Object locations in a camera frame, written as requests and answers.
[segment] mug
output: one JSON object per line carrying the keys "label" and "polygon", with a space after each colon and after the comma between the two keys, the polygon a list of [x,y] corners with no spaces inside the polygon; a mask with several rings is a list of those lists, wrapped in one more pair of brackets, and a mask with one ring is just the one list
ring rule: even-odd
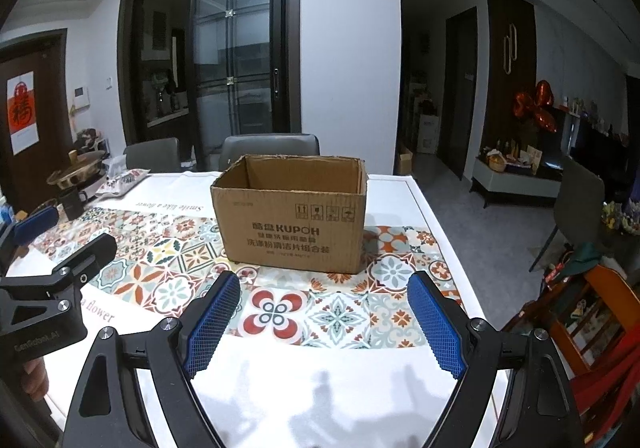
{"label": "mug", "polygon": [[75,186],[71,186],[65,189],[58,200],[62,204],[62,208],[65,209],[66,218],[70,221],[78,219],[79,216],[84,213],[84,203],[89,199],[84,190],[78,192]]}

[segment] heart-shaped balloon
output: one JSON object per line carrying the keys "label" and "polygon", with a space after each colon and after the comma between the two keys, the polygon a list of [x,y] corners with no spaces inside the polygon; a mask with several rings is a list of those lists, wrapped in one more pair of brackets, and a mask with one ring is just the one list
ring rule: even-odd
{"label": "heart-shaped balloon", "polygon": [[549,113],[549,111],[544,110],[542,107],[536,107],[534,109],[533,119],[545,131],[555,133],[558,130],[556,128],[556,119]]}
{"label": "heart-shaped balloon", "polygon": [[516,118],[522,118],[527,112],[535,107],[533,99],[526,92],[519,92],[513,99],[513,115]]}
{"label": "heart-shaped balloon", "polygon": [[554,104],[554,95],[551,86],[546,80],[540,80],[536,85],[536,105],[537,107],[551,107]]}

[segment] glass door handle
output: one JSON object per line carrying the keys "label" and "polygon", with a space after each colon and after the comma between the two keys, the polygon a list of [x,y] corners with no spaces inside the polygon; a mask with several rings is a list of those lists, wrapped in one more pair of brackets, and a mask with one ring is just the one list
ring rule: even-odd
{"label": "glass door handle", "polygon": [[278,68],[276,67],[273,70],[273,93],[274,95],[278,95],[280,92],[280,77],[278,76]]}

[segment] open cardboard box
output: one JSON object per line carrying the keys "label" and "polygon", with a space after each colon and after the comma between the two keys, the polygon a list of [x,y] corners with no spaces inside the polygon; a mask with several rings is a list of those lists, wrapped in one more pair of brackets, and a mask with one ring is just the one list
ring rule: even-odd
{"label": "open cardboard box", "polygon": [[211,197],[233,262],[360,271],[367,199],[360,159],[245,155],[213,183]]}
{"label": "open cardboard box", "polygon": [[413,160],[413,152],[400,143],[398,145],[398,153],[396,154],[396,171],[394,173],[396,175],[411,175]]}

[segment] human hand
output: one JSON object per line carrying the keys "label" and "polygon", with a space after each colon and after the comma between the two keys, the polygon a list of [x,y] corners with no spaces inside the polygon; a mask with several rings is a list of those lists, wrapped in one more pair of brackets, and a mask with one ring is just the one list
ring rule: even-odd
{"label": "human hand", "polygon": [[49,377],[44,366],[44,359],[37,358],[23,365],[25,374],[20,383],[22,389],[31,396],[33,401],[40,401],[49,391]]}

